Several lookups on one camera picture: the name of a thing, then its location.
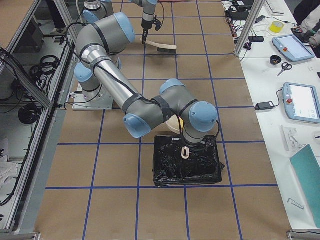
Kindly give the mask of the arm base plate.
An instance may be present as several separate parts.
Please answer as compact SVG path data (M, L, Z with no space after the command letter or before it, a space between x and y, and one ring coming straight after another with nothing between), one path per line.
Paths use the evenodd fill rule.
M93 92L84 91L80 84L77 86L77 93L74 97L74 104L72 109L74 111L98 111L111 110L114 99L101 85Z

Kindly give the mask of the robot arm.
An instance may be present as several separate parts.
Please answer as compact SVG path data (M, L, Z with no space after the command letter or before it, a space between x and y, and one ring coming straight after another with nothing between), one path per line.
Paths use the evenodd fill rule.
M190 148L199 144L215 126L217 109L209 102L197 100L176 78L168 79L158 96L150 100L143 97L110 57L122 52L135 39L130 20L118 12L86 25L75 45L79 59L124 112L124 125L134 138L149 134L176 115L183 120L181 135L186 145Z
M155 30L162 28L163 22L160 22L155 15L156 0L131 0L130 2L142 8L141 26L143 28L142 44L146 44L149 30L155 25ZM112 16L114 8L111 0L85 0L83 17L86 22L92 24L103 18Z

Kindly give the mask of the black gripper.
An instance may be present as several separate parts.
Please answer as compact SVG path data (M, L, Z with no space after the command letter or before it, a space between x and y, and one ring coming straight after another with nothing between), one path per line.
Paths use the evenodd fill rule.
M187 142L184 146L188 148L190 152L201 152L207 150L207 143L203 140L195 144Z
M143 28L143 34L141 42L146 44L149 30L155 25L155 30L159 31L161 29L161 22L157 19L157 15L143 15L141 26Z

